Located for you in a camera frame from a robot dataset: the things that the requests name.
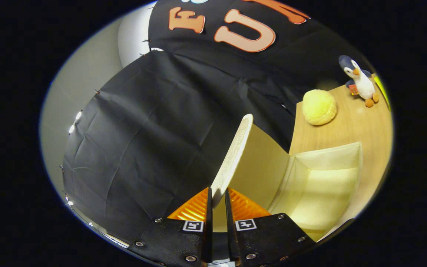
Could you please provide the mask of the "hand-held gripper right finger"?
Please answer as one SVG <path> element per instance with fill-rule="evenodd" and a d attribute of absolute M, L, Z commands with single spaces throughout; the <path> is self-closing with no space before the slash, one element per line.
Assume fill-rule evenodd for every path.
<path fill-rule="evenodd" d="M 238 267 L 278 267 L 315 247 L 287 214 L 271 214 L 235 189 L 225 206 L 230 259 Z"/>

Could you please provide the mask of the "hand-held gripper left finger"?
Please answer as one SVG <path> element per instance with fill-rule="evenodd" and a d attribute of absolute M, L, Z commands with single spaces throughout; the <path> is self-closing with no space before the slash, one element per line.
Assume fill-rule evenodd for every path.
<path fill-rule="evenodd" d="M 128 250 L 161 266 L 212 262 L 212 189 L 201 190 L 169 216 L 154 219 Z"/>

